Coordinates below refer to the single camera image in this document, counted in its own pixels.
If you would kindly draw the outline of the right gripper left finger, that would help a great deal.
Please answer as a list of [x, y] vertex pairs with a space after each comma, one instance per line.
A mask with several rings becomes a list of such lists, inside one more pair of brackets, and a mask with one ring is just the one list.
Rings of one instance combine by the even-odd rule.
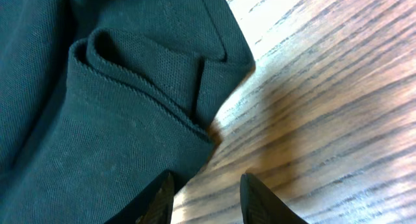
[[168, 173], [147, 212], [136, 220], [136, 224], [170, 224], [174, 195], [174, 178]]

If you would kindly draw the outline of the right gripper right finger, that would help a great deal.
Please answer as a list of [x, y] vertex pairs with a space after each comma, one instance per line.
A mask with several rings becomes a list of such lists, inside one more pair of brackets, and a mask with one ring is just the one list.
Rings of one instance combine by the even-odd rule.
[[244, 224], [307, 224], [252, 173], [240, 178], [240, 205]]

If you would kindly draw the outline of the black polo shirt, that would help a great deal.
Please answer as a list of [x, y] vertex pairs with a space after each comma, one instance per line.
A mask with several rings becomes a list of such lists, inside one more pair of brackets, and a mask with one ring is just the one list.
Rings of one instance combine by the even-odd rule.
[[169, 223], [253, 62], [226, 0], [1, 0], [1, 222]]

